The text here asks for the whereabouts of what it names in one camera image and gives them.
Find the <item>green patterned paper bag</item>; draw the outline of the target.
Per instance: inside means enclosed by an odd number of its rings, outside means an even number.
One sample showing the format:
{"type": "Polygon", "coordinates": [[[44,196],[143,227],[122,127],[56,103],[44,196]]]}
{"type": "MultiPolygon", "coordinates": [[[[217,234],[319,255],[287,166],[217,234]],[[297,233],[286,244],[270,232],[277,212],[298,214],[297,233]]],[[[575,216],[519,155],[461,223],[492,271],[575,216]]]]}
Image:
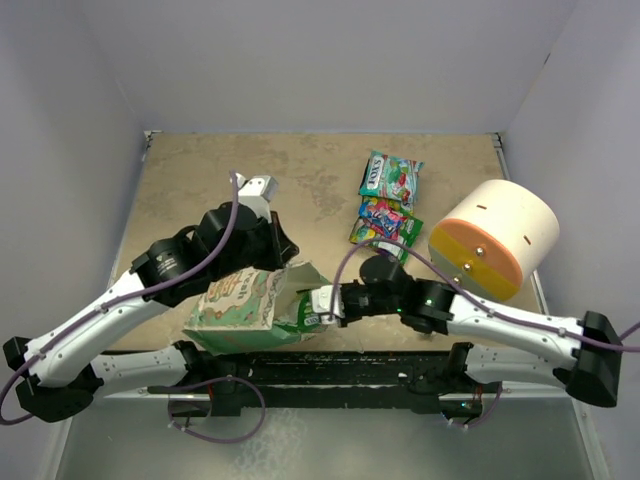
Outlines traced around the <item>green patterned paper bag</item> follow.
{"type": "Polygon", "coordinates": [[[182,333],[213,355],[275,349],[362,353],[359,338],[339,339],[337,329],[329,325],[323,333],[296,344],[281,344],[271,333],[275,314],[297,293],[328,283],[309,261],[274,272],[246,268],[210,284],[192,308],[182,333]]]}

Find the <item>red snack packet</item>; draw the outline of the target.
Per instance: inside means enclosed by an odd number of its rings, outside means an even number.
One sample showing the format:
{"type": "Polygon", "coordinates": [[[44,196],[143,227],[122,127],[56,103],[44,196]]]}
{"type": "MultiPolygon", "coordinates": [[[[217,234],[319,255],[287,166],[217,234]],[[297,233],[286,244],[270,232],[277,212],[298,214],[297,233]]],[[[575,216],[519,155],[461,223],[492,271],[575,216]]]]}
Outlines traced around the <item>red snack packet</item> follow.
{"type": "Polygon", "coordinates": [[[387,200],[377,200],[371,205],[370,218],[372,226],[385,238],[397,240],[400,229],[412,219],[404,210],[397,210],[387,200]]]}

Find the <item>blue small snack packet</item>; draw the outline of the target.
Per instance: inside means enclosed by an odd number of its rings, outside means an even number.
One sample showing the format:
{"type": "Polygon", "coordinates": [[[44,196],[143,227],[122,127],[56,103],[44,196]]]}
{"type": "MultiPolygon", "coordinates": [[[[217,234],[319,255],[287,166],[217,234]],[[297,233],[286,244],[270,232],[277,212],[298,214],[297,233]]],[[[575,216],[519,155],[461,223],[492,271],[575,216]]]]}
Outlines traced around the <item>blue small snack packet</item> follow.
{"type": "Polygon", "coordinates": [[[386,236],[391,236],[402,225],[404,218],[386,205],[363,205],[359,208],[359,216],[378,227],[386,236]]]}

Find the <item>teal pink snack packet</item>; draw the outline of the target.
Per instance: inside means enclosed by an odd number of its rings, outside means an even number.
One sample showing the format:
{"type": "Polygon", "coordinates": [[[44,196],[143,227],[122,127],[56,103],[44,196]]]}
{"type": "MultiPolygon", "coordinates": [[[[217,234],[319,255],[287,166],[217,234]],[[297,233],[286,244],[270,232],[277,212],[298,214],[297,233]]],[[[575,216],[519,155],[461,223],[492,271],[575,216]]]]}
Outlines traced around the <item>teal pink snack packet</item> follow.
{"type": "Polygon", "coordinates": [[[373,196],[413,204],[424,163],[372,151],[359,187],[361,196],[373,196]]]}

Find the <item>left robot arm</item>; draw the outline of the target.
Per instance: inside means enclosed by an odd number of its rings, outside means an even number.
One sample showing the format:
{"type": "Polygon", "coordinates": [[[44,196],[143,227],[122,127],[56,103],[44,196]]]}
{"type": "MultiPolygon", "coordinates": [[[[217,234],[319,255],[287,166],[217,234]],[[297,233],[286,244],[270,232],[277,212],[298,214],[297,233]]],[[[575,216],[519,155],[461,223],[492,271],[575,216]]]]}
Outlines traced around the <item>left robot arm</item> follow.
{"type": "Polygon", "coordinates": [[[154,242],[100,297],[52,331],[15,336],[3,351],[26,419],[55,423],[86,409],[108,388],[132,388],[136,373],[184,392],[202,387],[204,365],[195,349],[179,344],[150,359],[127,356],[119,367],[99,356],[135,327],[203,294],[209,285],[245,268],[273,272],[299,253],[276,212],[255,212],[230,202],[206,212],[197,225],[154,242]]]}

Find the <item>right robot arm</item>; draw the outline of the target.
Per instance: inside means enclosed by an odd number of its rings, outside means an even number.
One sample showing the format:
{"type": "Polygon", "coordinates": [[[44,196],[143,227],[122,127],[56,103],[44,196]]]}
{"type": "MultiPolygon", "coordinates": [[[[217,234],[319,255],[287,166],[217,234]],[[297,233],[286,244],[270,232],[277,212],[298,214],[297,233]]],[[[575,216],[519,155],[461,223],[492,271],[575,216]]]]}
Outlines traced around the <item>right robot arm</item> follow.
{"type": "Polygon", "coordinates": [[[359,279],[335,285],[330,308],[340,326],[397,314],[415,331],[490,340],[529,358],[521,367],[496,372],[486,360],[459,357],[444,369],[446,383],[456,391],[477,382],[547,383],[592,406],[618,403],[622,343],[601,313],[554,317],[507,307],[457,285],[414,278],[385,256],[367,259],[359,279]]]}

